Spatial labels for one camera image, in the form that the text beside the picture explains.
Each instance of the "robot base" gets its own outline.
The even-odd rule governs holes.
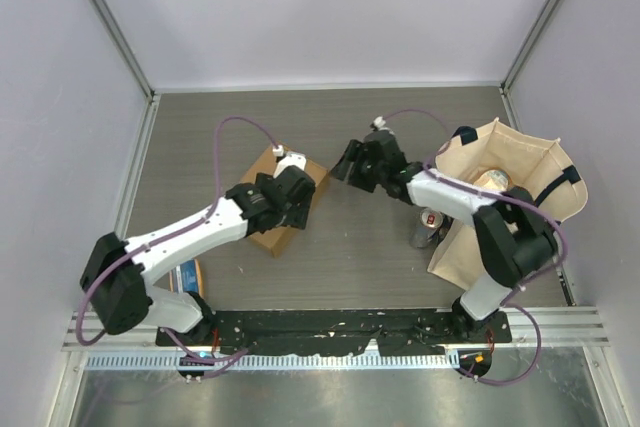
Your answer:
[[[341,357],[362,354],[375,339],[381,356],[413,356],[441,354],[442,344],[484,344],[488,332],[495,343],[512,340],[504,312],[473,331],[461,331],[456,317],[442,309],[217,311],[215,326],[223,354]],[[161,332],[156,343],[173,345]]]

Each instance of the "black bag strap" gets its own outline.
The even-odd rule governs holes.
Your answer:
[[[570,165],[566,169],[562,171],[562,174],[558,176],[553,182],[551,182],[547,187],[540,192],[540,195],[536,198],[536,207],[540,207],[540,204],[544,202],[547,197],[551,195],[551,193],[558,188],[559,185],[562,185],[563,182],[569,181],[571,185],[576,182],[580,182],[582,179],[580,174],[578,174],[578,169],[576,169],[573,165]]]
[[[456,135],[460,136],[462,145],[467,145],[478,140],[478,132],[476,132],[476,129],[469,127],[468,125],[458,127],[452,137],[455,137]]]

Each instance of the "wood grain floor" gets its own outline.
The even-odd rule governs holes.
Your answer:
[[[163,95],[138,188],[129,235],[156,230],[211,203],[212,132],[223,117],[246,115],[327,168],[378,115],[428,109],[453,131],[506,114],[497,88],[358,89]],[[393,120],[409,160],[420,160],[450,133],[426,116]],[[268,145],[253,127],[228,124],[222,135],[223,186],[234,185]],[[307,230],[279,259],[248,240],[199,257],[205,298],[217,309],[447,307],[460,289],[426,272],[430,252],[408,239],[416,208],[383,192],[368,194],[333,181]],[[564,305],[554,275],[518,300]]]

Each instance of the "soda can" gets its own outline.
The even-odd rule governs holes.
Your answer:
[[[436,237],[438,229],[442,226],[444,215],[441,212],[429,208],[422,209],[418,215],[416,228],[413,231],[409,243],[416,249],[426,248]]]

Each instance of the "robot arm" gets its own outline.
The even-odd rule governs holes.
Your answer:
[[[210,334],[213,312],[197,293],[177,294],[154,284],[182,262],[227,242],[279,226],[305,228],[315,192],[313,179],[304,172],[306,159],[274,152],[279,155],[274,176],[258,174],[255,184],[234,186],[218,199],[213,213],[208,206],[155,232],[126,240],[110,233],[98,240],[80,281],[85,292],[107,267],[129,257],[91,301],[108,334],[140,323],[171,328],[191,342]],[[166,240],[153,244],[162,238]]]
[[[374,131],[362,142],[349,142],[331,174],[367,192],[380,185],[390,197],[438,210],[475,228],[486,272],[456,300],[453,310],[459,314],[460,329],[480,327],[519,281],[557,253],[551,227],[526,209],[456,188],[451,184],[471,186],[434,168],[429,169],[429,175],[422,163],[407,162],[391,130],[375,121],[372,127]],[[475,186],[473,189],[495,194]],[[504,195],[533,204],[531,195],[520,187]]]

